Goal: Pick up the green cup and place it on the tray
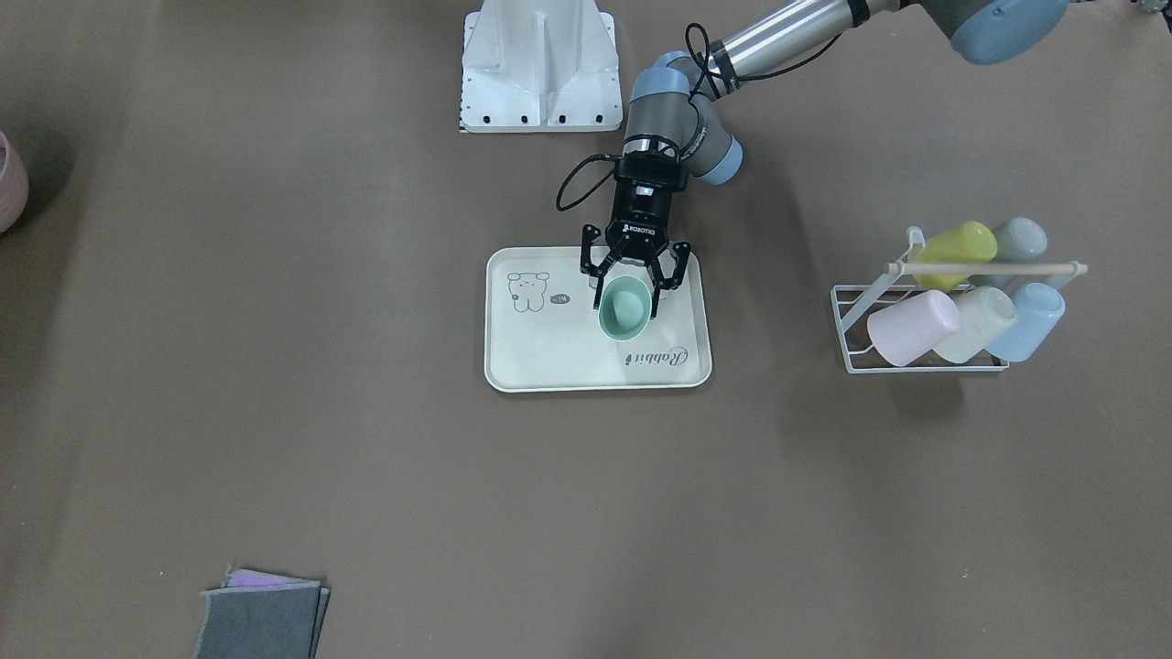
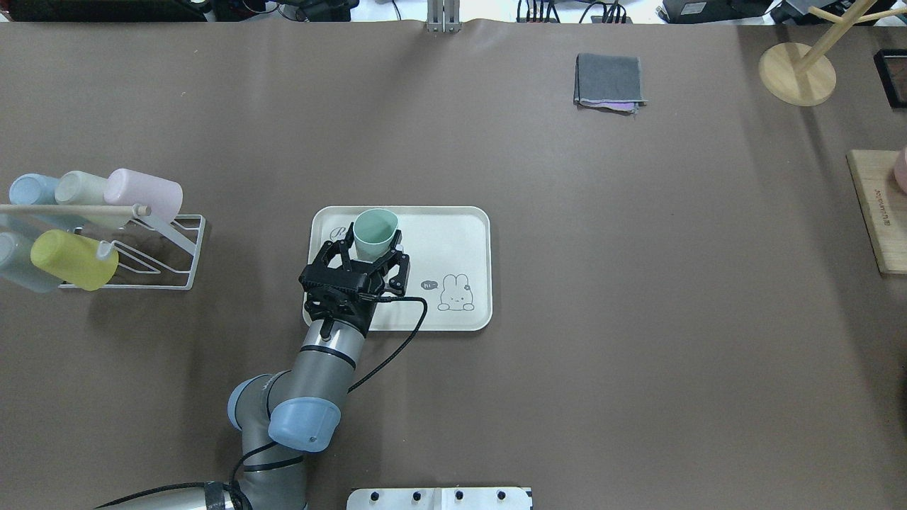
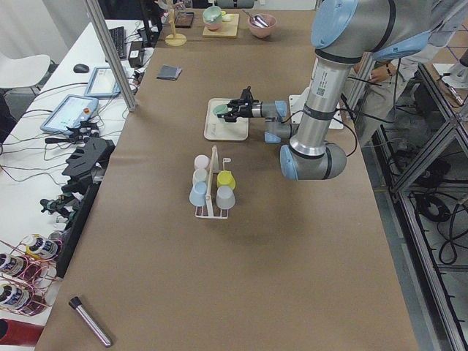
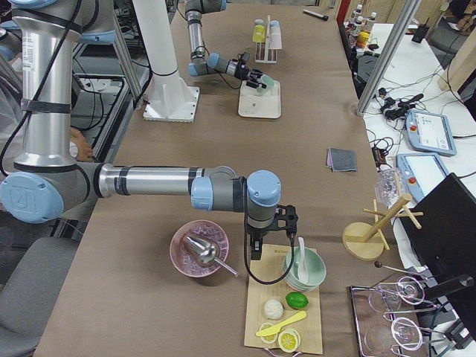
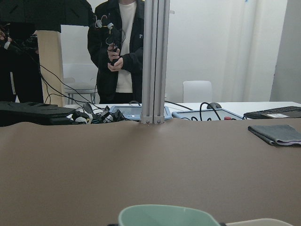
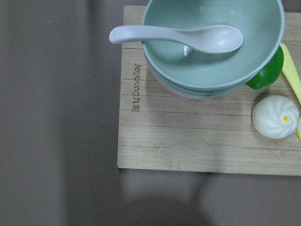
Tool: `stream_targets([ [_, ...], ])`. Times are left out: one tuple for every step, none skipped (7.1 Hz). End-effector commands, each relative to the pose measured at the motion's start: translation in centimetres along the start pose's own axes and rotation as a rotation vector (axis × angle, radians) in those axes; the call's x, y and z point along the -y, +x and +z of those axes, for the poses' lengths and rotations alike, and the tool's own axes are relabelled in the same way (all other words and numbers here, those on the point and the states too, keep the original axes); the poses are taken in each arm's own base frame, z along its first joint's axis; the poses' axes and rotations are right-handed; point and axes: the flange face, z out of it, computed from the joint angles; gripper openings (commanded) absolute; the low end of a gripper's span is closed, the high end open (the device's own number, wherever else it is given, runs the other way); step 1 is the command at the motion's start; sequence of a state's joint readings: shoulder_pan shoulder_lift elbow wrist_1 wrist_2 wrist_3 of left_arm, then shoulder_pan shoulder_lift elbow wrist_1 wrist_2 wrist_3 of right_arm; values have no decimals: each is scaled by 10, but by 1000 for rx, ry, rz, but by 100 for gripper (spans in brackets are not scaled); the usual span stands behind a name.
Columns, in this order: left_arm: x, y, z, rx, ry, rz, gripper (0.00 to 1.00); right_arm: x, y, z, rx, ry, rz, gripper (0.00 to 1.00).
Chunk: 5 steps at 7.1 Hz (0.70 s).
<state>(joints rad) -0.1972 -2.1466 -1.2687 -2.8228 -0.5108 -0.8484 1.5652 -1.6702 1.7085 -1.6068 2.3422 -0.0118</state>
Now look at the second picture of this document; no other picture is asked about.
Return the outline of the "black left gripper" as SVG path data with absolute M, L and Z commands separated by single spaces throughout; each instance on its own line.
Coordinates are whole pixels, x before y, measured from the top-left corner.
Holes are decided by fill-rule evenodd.
M 351 259 L 347 241 L 326 241 L 299 276 L 303 309 L 311 320 L 343 322 L 367 336 L 377 304 L 406 295 L 409 273 L 401 246 L 367 262 Z

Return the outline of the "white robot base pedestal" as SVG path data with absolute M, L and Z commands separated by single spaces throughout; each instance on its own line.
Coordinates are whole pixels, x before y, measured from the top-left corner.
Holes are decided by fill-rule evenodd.
M 531 490 L 523 487 L 360 488 L 347 509 L 532 509 Z

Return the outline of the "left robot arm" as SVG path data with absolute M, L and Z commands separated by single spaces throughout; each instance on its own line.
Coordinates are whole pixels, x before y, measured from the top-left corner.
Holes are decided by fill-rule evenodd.
M 326 449 L 376 306 L 406 300 L 410 259 L 396 230 L 375 257 L 350 257 L 352 239 L 325 242 L 299 276 L 311 323 L 289 370 L 257 375 L 230 395 L 227 413 L 243 454 L 226 483 L 162 485 L 106 509 L 305 509 L 305 459 Z

